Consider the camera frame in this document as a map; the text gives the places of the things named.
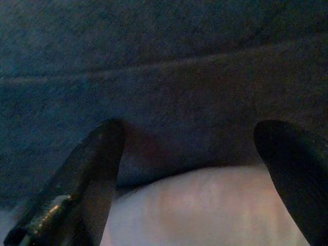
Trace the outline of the dark grey fabric sofa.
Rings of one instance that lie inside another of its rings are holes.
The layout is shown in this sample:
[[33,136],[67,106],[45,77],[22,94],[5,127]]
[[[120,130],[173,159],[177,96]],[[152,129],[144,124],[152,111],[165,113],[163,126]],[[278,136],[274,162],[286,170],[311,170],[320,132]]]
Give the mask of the dark grey fabric sofa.
[[0,209],[109,118],[121,186],[256,163],[263,119],[328,138],[328,0],[0,0]]

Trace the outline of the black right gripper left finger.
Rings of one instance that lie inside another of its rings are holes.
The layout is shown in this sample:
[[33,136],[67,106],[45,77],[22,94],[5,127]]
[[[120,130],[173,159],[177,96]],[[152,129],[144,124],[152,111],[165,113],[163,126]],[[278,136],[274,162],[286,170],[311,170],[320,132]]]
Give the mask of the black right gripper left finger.
[[27,202],[4,246],[100,246],[125,140],[119,119],[91,131]]

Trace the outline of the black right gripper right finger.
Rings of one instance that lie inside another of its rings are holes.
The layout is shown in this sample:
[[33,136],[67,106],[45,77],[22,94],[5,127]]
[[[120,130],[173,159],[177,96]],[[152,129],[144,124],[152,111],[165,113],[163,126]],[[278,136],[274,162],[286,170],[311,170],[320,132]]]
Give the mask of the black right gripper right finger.
[[296,124],[264,120],[257,152],[288,213],[310,246],[328,246],[328,139]]

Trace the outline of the pink plush pillow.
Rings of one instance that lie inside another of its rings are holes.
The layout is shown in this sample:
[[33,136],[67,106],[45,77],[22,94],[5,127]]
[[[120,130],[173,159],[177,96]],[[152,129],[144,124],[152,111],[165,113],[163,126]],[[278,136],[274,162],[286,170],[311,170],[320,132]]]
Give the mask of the pink plush pillow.
[[310,246],[266,169],[207,168],[117,199],[100,246]]

